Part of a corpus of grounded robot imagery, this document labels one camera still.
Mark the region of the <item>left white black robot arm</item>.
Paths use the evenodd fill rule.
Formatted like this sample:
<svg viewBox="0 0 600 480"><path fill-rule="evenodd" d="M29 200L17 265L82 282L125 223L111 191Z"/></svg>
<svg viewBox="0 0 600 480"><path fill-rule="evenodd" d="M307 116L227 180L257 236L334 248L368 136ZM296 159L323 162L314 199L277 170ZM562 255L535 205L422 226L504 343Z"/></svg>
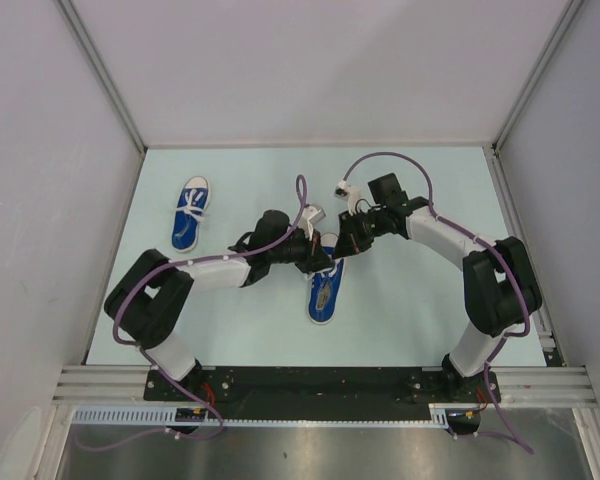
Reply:
<svg viewBox="0 0 600 480"><path fill-rule="evenodd" d="M292 264L304 274L331 268L316 230L324 218L317 205L306 206L294 224L284 212L268 210L225 254L171 261L156 249L143 252L104 301L114 340L138 348L163 371L177 398L194 397L200 364L175 332L189 295L251 286L276 264Z"/></svg>

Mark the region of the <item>white shoelace of sneaker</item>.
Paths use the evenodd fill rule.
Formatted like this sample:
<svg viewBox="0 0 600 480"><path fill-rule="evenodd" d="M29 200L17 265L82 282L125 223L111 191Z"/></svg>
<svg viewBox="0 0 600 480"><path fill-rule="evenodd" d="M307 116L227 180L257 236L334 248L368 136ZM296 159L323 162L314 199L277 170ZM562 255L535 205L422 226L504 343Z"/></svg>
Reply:
<svg viewBox="0 0 600 480"><path fill-rule="evenodd" d="M325 270L321 270L319 272L310 273L307 276L308 281L312 281L316 276L324 276L324 277L334 277L338 275L339 271L344 268L343 263L336 263L333 267Z"/></svg>

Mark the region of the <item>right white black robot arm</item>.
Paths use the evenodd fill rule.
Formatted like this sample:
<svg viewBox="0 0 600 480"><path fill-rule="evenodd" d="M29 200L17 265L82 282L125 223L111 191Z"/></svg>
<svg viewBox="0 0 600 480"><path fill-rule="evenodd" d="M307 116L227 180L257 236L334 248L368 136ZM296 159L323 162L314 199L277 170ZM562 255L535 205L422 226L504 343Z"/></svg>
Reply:
<svg viewBox="0 0 600 480"><path fill-rule="evenodd" d="M430 200L409 197L393 173L368 186L374 203L365 210L359 188L346 180L335 188L347 209L338 217L334 256L361 254L376 238L393 234L426 246L461 271L468 325L442 361L441 388L449 399L464 401L489 379L484 369L506 340L530 333L530 316L542 304L526 248L516 237L484 238L435 213Z"/></svg>

